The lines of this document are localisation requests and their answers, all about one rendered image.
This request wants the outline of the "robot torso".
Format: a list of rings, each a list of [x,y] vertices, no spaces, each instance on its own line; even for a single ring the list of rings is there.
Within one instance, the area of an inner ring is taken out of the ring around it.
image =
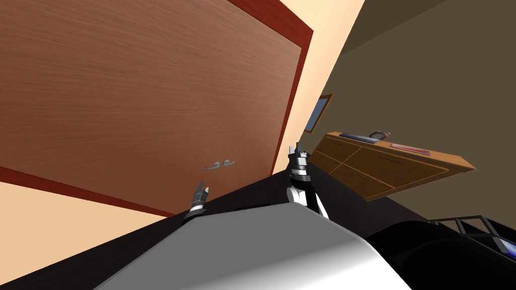
[[[94,290],[411,290],[364,239],[298,203],[197,217]]]

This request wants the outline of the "wood-framed wall picture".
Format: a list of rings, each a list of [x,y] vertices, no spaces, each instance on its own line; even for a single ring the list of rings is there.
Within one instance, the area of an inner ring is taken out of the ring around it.
[[[312,133],[314,131],[318,121],[320,120],[333,96],[333,94],[328,94],[319,97],[313,111],[311,112],[311,116],[307,122],[304,132]]]

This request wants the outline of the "brown wooden door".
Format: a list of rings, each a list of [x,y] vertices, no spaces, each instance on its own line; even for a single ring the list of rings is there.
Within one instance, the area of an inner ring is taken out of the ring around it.
[[[0,182],[171,216],[268,178],[312,35],[281,0],[0,0]]]

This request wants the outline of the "wooden dresser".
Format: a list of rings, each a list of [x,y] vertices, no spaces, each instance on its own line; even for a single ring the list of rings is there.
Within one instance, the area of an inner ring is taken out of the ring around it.
[[[371,201],[453,175],[473,171],[465,159],[379,140],[326,133],[308,161]]]

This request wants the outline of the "black metal rack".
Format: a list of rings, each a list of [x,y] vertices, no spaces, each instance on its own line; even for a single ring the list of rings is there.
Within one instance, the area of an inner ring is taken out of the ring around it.
[[[483,215],[461,216],[429,220],[430,224],[443,226],[455,223],[458,233],[486,246],[516,262],[516,230]]]

